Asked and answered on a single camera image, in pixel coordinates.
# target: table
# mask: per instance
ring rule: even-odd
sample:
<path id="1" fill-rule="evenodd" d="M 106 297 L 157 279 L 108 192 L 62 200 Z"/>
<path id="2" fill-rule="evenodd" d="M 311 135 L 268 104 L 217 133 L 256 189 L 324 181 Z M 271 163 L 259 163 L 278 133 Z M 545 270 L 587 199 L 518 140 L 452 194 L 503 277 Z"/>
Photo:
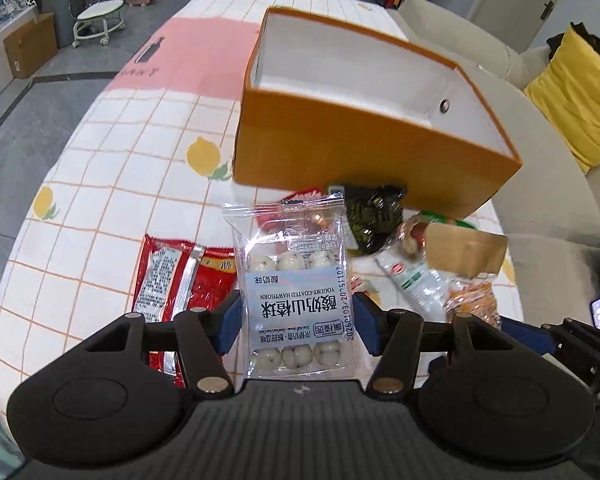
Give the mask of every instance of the table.
<path id="1" fill-rule="evenodd" d="M 288 193 L 230 178 L 244 70 L 273 4 L 404 37 L 382 7 L 355 0 L 191 0 L 166 22 L 82 118 L 11 251 L 0 283 L 3 424 L 22 380 L 131 310 L 145 232 L 229 246 L 223 203 Z M 491 203 L 470 220 L 502 232 Z M 352 268 L 378 290 L 383 308 L 406 306 L 372 258 L 357 258 Z M 494 291 L 500 313 L 522 319 L 509 255 Z M 238 349 L 223 361 L 239 385 Z M 373 364 L 364 356 L 356 376 L 368 379 Z M 425 373 L 423 364 L 421 379 Z"/>

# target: red snack packet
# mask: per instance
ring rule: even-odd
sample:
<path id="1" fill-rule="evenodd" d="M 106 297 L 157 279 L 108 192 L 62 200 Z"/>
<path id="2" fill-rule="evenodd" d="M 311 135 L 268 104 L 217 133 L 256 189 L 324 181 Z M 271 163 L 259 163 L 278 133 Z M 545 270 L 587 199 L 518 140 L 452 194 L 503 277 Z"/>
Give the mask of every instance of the red snack packet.
<path id="1" fill-rule="evenodd" d="M 159 322 L 172 320 L 186 308 L 213 310 L 234 288 L 235 280 L 234 249 L 145 235 L 133 311 L 143 314 L 147 322 Z M 184 386 L 174 352 L 152 352 L 149 364 Z"/>

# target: gray floor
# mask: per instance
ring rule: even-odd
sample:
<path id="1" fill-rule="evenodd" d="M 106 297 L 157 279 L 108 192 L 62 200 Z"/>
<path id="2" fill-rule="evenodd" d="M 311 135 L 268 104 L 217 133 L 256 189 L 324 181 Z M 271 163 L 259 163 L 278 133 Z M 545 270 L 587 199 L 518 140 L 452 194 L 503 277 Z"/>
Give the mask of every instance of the gray floor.
<path id="1" fill-rule="evenodd" d="M 44 80 L 117 72 L 188 1 L 157 0 L 146 7 L 125 7 L 126 28 L 114 33 L 108 46 L 96 40 L 61 49 L 34 79 L 14 80 L 0 95 L 0 278 L 42 179 L 108 83 L 106 78 Z"/>

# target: yellow cushion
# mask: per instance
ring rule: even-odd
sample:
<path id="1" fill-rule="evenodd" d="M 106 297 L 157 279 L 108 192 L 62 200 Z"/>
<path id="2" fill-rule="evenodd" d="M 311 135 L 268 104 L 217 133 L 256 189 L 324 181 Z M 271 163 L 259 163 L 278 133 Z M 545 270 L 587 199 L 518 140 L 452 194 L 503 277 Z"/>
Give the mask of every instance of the yellow cushion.
<path id="1" fill-rule="evenodd" d="M 584 173 L 600 164 L 600 55 L 573 28 L 525 95 L 564 137 Z"/>

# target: nutrition label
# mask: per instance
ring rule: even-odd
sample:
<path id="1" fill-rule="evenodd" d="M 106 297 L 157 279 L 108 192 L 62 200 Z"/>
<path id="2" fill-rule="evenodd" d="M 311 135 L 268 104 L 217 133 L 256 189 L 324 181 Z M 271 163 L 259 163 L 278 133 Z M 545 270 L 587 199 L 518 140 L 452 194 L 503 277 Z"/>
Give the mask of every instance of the nutrition label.
<path id="1" fill-rule="evenodd" d="M 170 247 L 163 247 L 151 255 L 149 269 L 134 305 L 134 312 L 143 314 L 147 323 L 162 321 L 164 306 L 181 256 L 181 251 Z"/>

